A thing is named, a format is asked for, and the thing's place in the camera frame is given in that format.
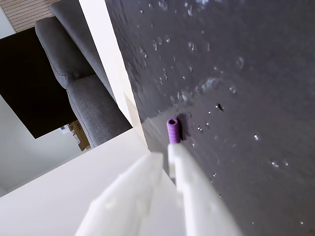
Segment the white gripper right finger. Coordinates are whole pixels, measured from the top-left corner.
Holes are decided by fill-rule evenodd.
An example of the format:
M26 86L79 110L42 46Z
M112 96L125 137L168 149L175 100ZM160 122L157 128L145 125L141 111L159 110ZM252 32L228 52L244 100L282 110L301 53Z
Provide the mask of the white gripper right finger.
M186 235L241 236L232 214L183 144L168 145L169 176L183 198Z

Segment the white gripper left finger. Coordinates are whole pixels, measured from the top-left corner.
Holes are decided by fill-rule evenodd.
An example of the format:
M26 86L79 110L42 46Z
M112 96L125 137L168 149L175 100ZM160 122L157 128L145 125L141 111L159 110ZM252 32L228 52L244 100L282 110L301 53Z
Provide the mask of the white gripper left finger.
M120 174L92 200L77 236L137 236L160 185L163 155L151 152Z

